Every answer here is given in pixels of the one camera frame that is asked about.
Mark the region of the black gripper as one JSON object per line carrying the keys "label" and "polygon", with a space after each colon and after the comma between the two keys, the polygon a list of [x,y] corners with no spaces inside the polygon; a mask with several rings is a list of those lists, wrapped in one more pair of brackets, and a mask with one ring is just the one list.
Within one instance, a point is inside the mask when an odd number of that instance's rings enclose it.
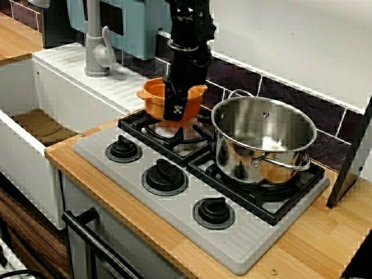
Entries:
{"label": "black gripper", "polygon": [[169,73],[162,78],[165,86],[163,119],[181,121],[188,90],[195,85],[205,84],[211,53],[208,44],[187,49],[169,42],[168,47],[173,52],[173,57]]}

